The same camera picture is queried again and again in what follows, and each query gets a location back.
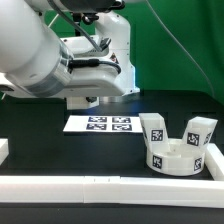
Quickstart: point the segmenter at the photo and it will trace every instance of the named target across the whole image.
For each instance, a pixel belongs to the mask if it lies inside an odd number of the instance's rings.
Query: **white frame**
[[[209,144],[205,163],[214,181],[1,176],[0,203],[120,203],[224,208],[224,157]]]

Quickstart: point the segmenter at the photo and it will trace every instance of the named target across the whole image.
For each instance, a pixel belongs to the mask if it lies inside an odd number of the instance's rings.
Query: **white plastic part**
[[[1,176],[0,201],[83,203],[84,177]]]
[[[205,150],[216,124],[217,120],[203,117],[195,117],[189,120],[182,144],[193,146],[195,149]]]
[[[5,161],[9,155],[8,140],[0,139],[0,165]]]
[[[97,45],[100,45],[101,39],[99,36],[91,35],[91,38],[96,42]],[[83,36],[61,38],[61,40],[65,42],[74,55],[84,54],[94,49],[93,45]]]
[[[122,204],[224,207],[224,182],[121,178]]]
[[[224,157],[209,144],[215,181],[119,176],[1,176],[0,203],[120,203],[224,208]]]
[[[169,152],[170,146],[164,119],[158,113],[139,114],[143,136],[147,148],[151,152]]]
[[[196,117],[188,122],[183,139],[168,139],[159,114],[139,114],[147,146],[146,163],[160,173],[188,176],[204,168],[205,150],[217,120]]]
[[[84,203],[119,203],[120,177],[85,177]]]
[[[216,181],[224,181],[224,157],[215,144],[206,149],[205,163]]]
[[[67,110],[88,109],[99,106],[99,97],[93,103],[88,102],[86,97],[67,97]]]

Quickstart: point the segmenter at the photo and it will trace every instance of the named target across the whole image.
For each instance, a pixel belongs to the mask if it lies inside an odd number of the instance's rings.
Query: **black surface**
[[[138,116],[160,113],[169,138],[181,138],[195,116],[218,119],[211,142],[224,151],[224,106],[200,92],[145,91],[135,101],[66,111],[63,100],[15,99],[0,102],[0,137],[10,154],[0,175],[120,175],[166,177],[145,165],[141,134],[79,133],[62,130],[69,115]],[[211,180],[205,168],[189,179]],[[0,223],[223,223],[223,209],[167,206],[0,204]]]

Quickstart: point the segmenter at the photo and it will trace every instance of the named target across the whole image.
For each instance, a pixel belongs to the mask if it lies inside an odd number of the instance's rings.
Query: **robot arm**
[[[87,19],[98,13],[91,39],[102,50],[95,50],[83,36],[59,39],[41,22],[36,12],[52,10],[52,2]],[[14,97],[67,99],[137,92],[129,61],[130,25],[114,12],[104,13],[123,4],[120,0],[0,1],[0,73],[4,74],[0,90]]]

